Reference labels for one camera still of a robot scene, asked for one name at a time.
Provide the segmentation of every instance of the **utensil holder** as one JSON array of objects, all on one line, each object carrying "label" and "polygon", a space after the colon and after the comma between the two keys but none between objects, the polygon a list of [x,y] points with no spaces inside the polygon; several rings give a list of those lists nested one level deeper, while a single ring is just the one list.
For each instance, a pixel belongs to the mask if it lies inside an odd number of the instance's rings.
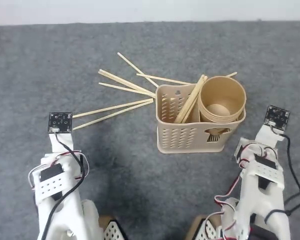
[{"label": "utensil holder", "polygon": [[[195,84],[161,85],[156,90],[157,147],[164,154],[214,153],[224,149],[228,138],[246,118],[243,109],[237,121],[230,123],[200,122],[198,105],[193,108],[186,123],[174,123]],[[211,129],[224,128],[220,134]]]}]

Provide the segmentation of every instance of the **white wire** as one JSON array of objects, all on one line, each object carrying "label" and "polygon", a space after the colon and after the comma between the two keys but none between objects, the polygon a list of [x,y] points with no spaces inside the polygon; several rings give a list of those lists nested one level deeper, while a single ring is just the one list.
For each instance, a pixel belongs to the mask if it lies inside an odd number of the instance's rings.
[{"label": "white wire", "polygon": [[40,164],[39,166],[36,166],[34,168],[32,168],[29,173],[28,173],[28,182],[30,184],[30,187],[33,189],[35,187],[35,185],[33,184],[33,182],[31,181],[31,174],[35,171],[35,170],[38,170],[40,168],[42,168],[43,166],[47,166],[49,167],[48,164]]},{"label": "white wire", "polygon": [[233,210],[234,212],[236,211],[236,209],[235,209],[234,206],[232,206],[230,203],[228,203],[228,202],[226,202],[226,201],[220,201],[220,200],[218,200],[218,198],[225,198],[225,197],[228,197],[228,196],[232,193],[232,191],[235,189],[236,185],[237,185],[238,182],[239,182],[239,179],[240,179],[240,177],[238,177],[238,178],[236,179],[236,181],[234,182],[233,186],[231,187],[230,191],[229,191],[227,194],[225,194],[225,195],[215,195],[215,196],[214,196],[214,201],[215,201],[215,202],[217,202],[218,204],[223,204],[223,205],[229,206],[230,208],[232,208],[232,210]]},{"label": "white wire", "polygon": [[[60,157],[62,157],[62,156],[66,156],[66,155],[69,155],[69,154],[71,154],[70,152],[68,153],[68,154],[65,154],[65,155],[58,155],[57,157],[56,157],[56,160],[58,160]],[[88,159],[87,159],[87,157],[86,157],[86,155],[84,155],[82,152],[75,152],[75,154],[79,154],[79,155],[81,155],[81,156],[83,156],[83,158],[84,158],[84,160],[85,160],[85,162],[86,162],[86,165],[87,165],[87,172],[86,172],[86,175],[84,176],[84,178],[86,178],[88,175],[89,175],[89,173],[90,173],[90,165],[89,165],[89,162],[88,162]],[[31,174],[35,171],[35,170],[38,170],[38,169],[40,169],[40,168],[42,168],[42,167],[49,167],[49,165],[48,164],[41,164],[41,165],[39,165],[39,166],[36,166],[36,167],[34,167],[33,169],[31,169],[30,171],[29,171],[29,173],[28,173],[28,182],[29,182],[29,185],[30,185],[30,187],[33,189],[34,187],[35,187],[35,185],[33,184],[33,181],[31,180]]]},{"label": "white wire", "polygon": [[[71,154],[70,152],[67,153],[67,154],[64,154],[64,155],[60,154],[56,157],[56,160],[58,161],[58,159],[60,159],[60,157],[67,156],[67,155],[70,155],[70,154]],[[90,165],[89,165],[88,159],[87,159],[86,155],[84,155],[82,152],[76,151],[74,154],[79,154],[84,158],[84,160],[86,162],[86,165],[87,165],[86,175],[84,176],[84,178],[86,178],[90,173]]]},{"label": "white wire", "polygon": [[214,215],[222,215],[224,213],[225,213],[224,211],[216,211],[206,217],[206,219],[202,223],[203,224],[203,239],[209,239],[206,235],[206,225],[207,225],[207,221],[209,220],[209,218],[211,218]]}]

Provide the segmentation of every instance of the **chopstick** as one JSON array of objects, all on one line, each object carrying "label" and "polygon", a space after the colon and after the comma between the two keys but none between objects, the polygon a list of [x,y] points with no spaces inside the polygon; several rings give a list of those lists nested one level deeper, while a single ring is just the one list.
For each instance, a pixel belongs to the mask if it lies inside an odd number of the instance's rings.
[{"label": "chopstick", "polygon": [[148,101],[146,101],[146,102],[144,102],[144,103],[141,103],[141,104],[138,104],[138,105],[135,105],[135,106],[131,106],[131,107],[125,108],[125,109],[123,109],[123,110],[114,112],[114,113],[109,114],[109,115],[107,115],[107,116],[104,116],[104,117],[98,118],[98,119],[96,119],[96,120],[89,121],[89,122],[87,122],[87,123],[85,123],[85,124],[76,126],[75,128],[73,128],[73,130],[82,129],[82,128],[84,128],[84,127],[90,126],[90,125],[92,125],[92,124],[99,123],[99,122],[101,122],[101,121],[103,121],[103,120],[112,118],[112,117],[117,116],[117,115],[119,115],[119,114],[123,114],[123,113],[125,113],[125,112],[131,111],[131,110],[133,110],[133,109],[140,108],[140,107],[145,106],[145,105],[148,105],[148,104],[152,104],[153,102],[154,102],[154,100],[151,98],[150,100],[148,100]]},{"label": "chopstick", "polygon": [[99,84],[102,85],[102,86],[106,86],[106,87],[110,87],[110,88],[114,88],[114,89],[120,89],[120,90],[132,92],[132,93],[136,93],[136,94],[147,95],[147,96],[150,96],[152,98],[156,97],[156,94],[154,94],[154,93],[147,93],[145,91],[137,91],[137,90],[134,90],[134,89],[130,89],[130,88],[122,87],[122,86],[116,86],[116,85],[112,85],[112,84],[107,84],[107,83],[103,83],[103,82],[99,82]]},{"label": "chopstick", "polygon": [[72,116],[72,118],[75,119],[75,118],[79,118],[79,117],[83,117],[83,116],[87,116],[87,115],[91,115],[91,114],[97,114],[97,113],[101,113],[101,112],[105,112],[105,111],[109,111],[109,110],[113,110],[113,109],[119,109],[119,108],[131,106],[131,105],[142,104],[142,103],[146,103],[150,100],[152,100],[152,99],[148,98],[148,99],[141,100],[141,101],[133,101],[133,102],[128,102],[128,103],[121,104],[121,105],[110,106],[110,107],[101,108],[101,109],[94,110],[94,111],[79,113],[79,114]]},{"label": "chopstick", "polygon": [[[131,67],[133,67],[138,73],[144,74],[139,68],[137,68],[136,65],[134,65],[132,62],[130,62],[125,56],[123,56],[120,52],[117,53],[120,58],[122,58],[127,64],[129,64]],[[152,83],[156,88],[159,87],[158,84],[156,84],[151,78],[145,76],[145,79],[147,79],[150,83]]]}]

